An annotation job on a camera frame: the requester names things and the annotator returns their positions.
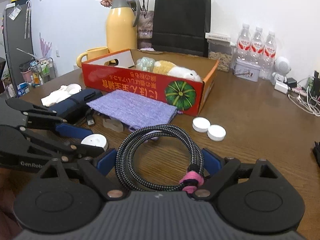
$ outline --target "bottle label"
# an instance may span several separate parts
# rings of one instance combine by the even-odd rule
[[[251,51],[256,52],[258,54],[263,54],[263,44],[261,42],[251,43]]]
[[[265,46],[263,55],[266,57],[274,58],[276,56],[276,50],[274,48]]]
[[[250,49],[250,41],[239,40],[238,41],[238,49],[249,50]]]

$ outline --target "gray refrigerator door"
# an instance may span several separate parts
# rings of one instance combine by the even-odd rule
[[[19,65],[32,59],[30,55],[18,51],[17,48],[33,54],[31,34],[30,38],[28,38],[28,33],[26,39],[24,38],[27,5],[23,4],[21,5],[21,8],[22,10],[15,20],[9,18],[14,7],[4,10],[5,52],[15,92],[17,92],[17,85],[24,82]]]

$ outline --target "wooden table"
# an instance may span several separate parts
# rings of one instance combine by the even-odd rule
[[[41,105],[41,98],[61,85],[78,83],[83,88],[81,69],[46,83],[23,96]],[[295,106],[270,82],[249,82],[219,72],[200,116],[212,124],[223,126],[227,135],[222,142],[211,141],[206,134],[192,129],[192,116],[177,115],[172,124],[185,129],[201,147],[207,147],[222,157],[234,156],[242,162],[255,163],[266,158],[286,177],[304,199],[306,211],[298,231],[307,239],[320,238],[320,176],[312,155],[314,141],[320,141],[320,119]],[[109,147],[118,148],[128,135],[116,133],[95,117],[94,133],[106,136]],[[189,164],[185,146],[174,138],[161,138],[143,144],[135,155],[138,173],[154,183],[175,185],[184,176]],[[114,170],[108,175],[117,182]]]

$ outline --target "white robot figurine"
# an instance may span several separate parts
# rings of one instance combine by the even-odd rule
[[[275,61],[276,72],[272,73],[272,77],[274,78],[274,83],[276,81],[279,82],[287,82],[286,75],[290,72],[291,67],[289,64],[289,60],[285,57],[279,57]]]

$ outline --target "green pumpkin picture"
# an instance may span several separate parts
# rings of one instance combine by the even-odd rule
[[[176,106],[178,110],[188,110],[196,101],[195,89],[185,81],[171,82],[164,93],[168,104]]]

